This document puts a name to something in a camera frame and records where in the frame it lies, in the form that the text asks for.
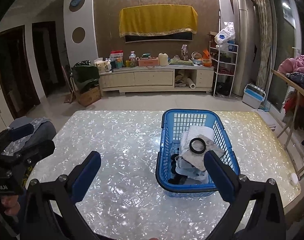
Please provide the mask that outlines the left hand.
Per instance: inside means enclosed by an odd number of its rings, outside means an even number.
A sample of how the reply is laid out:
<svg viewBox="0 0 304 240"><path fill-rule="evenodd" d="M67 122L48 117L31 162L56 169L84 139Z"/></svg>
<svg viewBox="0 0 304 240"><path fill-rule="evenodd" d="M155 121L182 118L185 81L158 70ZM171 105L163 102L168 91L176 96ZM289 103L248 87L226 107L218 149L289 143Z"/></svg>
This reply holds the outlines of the left hand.
<svg viewBox="0 0 304 240"><path fill-rule="evenodd" d="M1 203L5 208L5 214L7 216L16 216L19 213L20 204L18 198L18 195L1 197Z"/></svg>

